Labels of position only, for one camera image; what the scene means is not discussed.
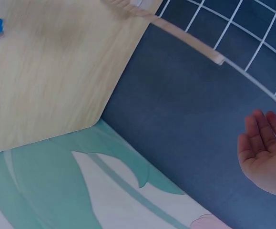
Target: table surface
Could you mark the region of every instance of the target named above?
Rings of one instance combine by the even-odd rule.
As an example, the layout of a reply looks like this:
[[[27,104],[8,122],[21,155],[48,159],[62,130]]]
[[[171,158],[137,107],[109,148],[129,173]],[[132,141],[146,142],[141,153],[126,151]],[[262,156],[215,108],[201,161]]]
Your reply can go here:
[[[0,18],[0,151],[94,125],[148,25],[101,0],[0,0]]]

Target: hand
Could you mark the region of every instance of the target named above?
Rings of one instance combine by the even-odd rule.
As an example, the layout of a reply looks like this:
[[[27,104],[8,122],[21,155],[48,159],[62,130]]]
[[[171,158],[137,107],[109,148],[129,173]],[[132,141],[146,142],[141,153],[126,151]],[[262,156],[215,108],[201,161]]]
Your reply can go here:
[[[237,141],[244,174],[258,187],[276,195],[276,114],[259,109],[245,118],[245,134]]]

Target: thin wooden stick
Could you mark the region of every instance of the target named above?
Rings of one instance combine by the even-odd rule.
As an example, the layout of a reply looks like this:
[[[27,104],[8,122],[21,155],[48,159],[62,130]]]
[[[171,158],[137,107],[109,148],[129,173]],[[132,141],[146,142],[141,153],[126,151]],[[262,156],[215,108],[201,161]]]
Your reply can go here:
[[[194,49],[196,49],[197,51],[199,51],[200,53],[208,57],[216,64],[222,65],[223,62],[225,61],[225,57],[222,54],[213,50],[210,46],[201,42],[199,39],[195,38],[189,33],[186,33],[185,31],[171,24],[170,22],[150,13],[149,11],[131,4],[129,0],[106,0],[106,1],[117,7],[127,10],[130,13],[133,13],[139,17],[145,18],[153,25],[163,29],[164,31],[170,33],[171,35],[187,43],[188,45],[190,45],[191,47],[193,47]]]

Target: teal fabric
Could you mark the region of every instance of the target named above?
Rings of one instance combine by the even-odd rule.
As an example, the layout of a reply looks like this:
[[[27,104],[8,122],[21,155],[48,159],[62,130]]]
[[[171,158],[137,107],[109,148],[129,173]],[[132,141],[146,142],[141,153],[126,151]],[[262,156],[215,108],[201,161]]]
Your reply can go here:
[[[72,151],[90,158],[125,192],[177,229],[187,229],[131,187],[95,153],[121,160],[139,181],[184,194],[104,121],[94,127],[0,153],[0,211],[15,229],[101,229]]]

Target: light wood grain surface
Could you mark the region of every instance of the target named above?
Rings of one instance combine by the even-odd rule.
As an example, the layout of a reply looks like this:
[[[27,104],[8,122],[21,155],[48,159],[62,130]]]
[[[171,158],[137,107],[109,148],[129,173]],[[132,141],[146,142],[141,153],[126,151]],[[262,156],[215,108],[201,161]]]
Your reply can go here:
[[[95,124],[148,25],[101,0],[0,0],[0,18],[0,151]]]

